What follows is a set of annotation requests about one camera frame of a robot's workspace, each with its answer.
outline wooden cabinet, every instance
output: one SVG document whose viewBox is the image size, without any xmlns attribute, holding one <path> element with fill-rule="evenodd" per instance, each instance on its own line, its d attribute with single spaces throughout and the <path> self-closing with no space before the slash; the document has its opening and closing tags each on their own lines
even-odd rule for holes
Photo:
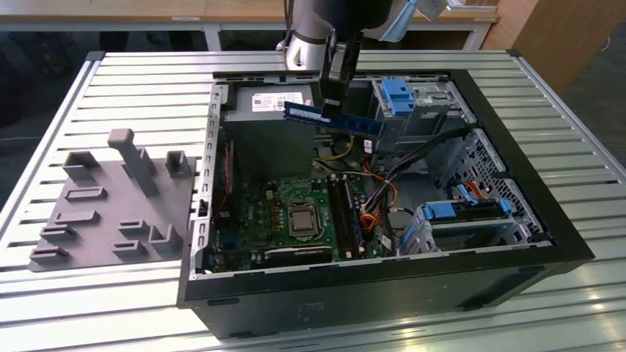
<svg viewBox="0 0 626 352">
<path fill-rule="evenodd" d="M 484 49 L 520 51 L 552 88 L 565 92 L 626 19 L 625 0 L 501 0 Z"/>
</svg>

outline motherboard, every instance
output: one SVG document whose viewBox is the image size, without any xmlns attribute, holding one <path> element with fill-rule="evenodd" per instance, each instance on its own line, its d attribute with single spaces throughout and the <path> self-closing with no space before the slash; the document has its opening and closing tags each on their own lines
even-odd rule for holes
<svg viewBox="0 0 626 352">
<path fill-rule="evenodd" d="M 358 207 L 366 200 L 365 181 L 360 177 L 342 180 L 350 184 L 350 200 Z M 341 204 L 329 193 L 329 177 L 245 183 L 238 205 L 239 221 L 219 233 L 225 267 L 247 270 L 262 261 L 294 260 L 299 254 L 326 257 L 329 262 L 352 259 L 346 240 L 338 238 L 334 213 Z M 369 243 L 357 249 L 362 257 L 376 257 Z"/>
</svg>

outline wooden table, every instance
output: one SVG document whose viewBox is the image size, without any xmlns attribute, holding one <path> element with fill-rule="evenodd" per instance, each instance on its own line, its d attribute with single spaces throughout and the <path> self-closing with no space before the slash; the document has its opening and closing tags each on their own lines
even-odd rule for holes
<svg viewBox="0 0 626 352">
<path fill-rule="evenodd" d="M 285 30 L 283 0 L 0 0 L 0 31 L 81 32 L 201 30 L 221 51 L 222 30 Z M 478 50 L 494 11 L 445 11 L 437 22 L 416 14 L 410 31 L 470 32 Z"/>
</svg>

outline green motherboard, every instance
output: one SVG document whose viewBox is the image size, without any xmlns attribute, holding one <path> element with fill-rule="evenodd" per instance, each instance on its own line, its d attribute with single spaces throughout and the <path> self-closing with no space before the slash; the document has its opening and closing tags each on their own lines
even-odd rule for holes
<svg viewBox="0 0 626 352">
<path fill-rule="evenodd" d="M 327 179 L 278 180 L 269 183 L 245 183 L 238 205 L 237 228 L 221 234 L 225 244 L 226 267 L 246 270 L 255 253 L 269 249 L 326 246 L 333 248 L 334 261 L 340 253 Z M 350 178 L 354 203 L 366 200 L 365 181 Z M 368 256 L 376 249 L 368 248 Z"/>
</svg>

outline white table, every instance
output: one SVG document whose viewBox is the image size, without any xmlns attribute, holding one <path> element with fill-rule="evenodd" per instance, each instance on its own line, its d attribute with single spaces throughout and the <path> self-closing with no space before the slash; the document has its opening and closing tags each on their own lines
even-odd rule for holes
<svg viewBox="0 0 626 352">
<path fill-rule="evenodd" d="M 617 164 L 524 59 L 501 51 L 366 51 L 360 68 L 468 69 L 522 146 L 597 260 L 508 303 L 429 315 L 218 341 L 175 305 L 179 261 L 33 273 L 70 150 L 99 160 L 113 128 L 133 128 L 151 157 L 201 158 L 219 70 L 283 70 L 274 52 L 109 54 L 83 65 L 0 213 L 0 351 L 589 351 L 625 348 L 626 181 Z"/>
</svg>

